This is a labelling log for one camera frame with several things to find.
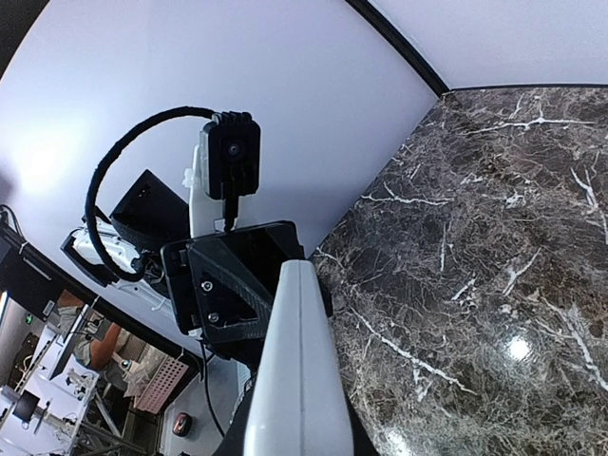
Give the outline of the white remote control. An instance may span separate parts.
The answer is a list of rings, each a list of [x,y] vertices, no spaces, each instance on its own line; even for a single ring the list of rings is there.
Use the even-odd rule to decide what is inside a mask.
[[[354,443],[315,268],[282,264],[244,437],[246,455],[352,455]]]

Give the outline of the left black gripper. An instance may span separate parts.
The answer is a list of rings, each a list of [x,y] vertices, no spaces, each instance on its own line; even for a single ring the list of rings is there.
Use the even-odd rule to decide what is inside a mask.
[[[304,257],[281,220],[164,245],[161,263],[178,328],[209,345],[265,337],[284,262]]]

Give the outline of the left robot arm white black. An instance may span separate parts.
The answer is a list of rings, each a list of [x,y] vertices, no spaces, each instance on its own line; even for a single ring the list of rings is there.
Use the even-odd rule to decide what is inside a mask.
[[[295,225],[286,220],[235,224],[225,231],[228,202],[209,198],[192,173],[185,201],[145,170],[109,216],[95,212],[102,248],[129,281],[99,257],[88,227],[75,229],[65,254],[103,287],[161,309],[182,334],[224,358],[261,350],[282,265],[301,260]]]

